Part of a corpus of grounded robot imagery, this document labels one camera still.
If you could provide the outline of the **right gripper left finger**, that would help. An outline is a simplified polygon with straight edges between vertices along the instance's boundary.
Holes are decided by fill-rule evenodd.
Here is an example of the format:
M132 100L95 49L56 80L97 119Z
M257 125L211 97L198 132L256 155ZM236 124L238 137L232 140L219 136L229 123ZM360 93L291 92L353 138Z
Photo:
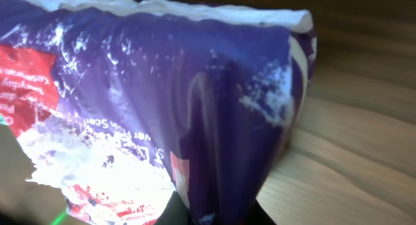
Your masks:
M190 225L188 209L177 192L172 193L155 225Z

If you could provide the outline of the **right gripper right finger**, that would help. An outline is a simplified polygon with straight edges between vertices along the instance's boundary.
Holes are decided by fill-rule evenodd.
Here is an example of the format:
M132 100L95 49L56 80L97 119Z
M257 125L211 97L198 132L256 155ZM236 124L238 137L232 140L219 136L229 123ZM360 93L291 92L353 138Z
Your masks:
M269 217L259 202L255 201L245 219L245 225L276 225L276 223Z

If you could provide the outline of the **red purple snack bag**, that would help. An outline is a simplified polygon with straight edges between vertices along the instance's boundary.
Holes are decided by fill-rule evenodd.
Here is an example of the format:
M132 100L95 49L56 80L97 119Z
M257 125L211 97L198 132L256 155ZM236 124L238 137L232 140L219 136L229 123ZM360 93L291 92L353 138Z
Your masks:
M1 0L1 116L89 224L245 224L298 118L308 10Z

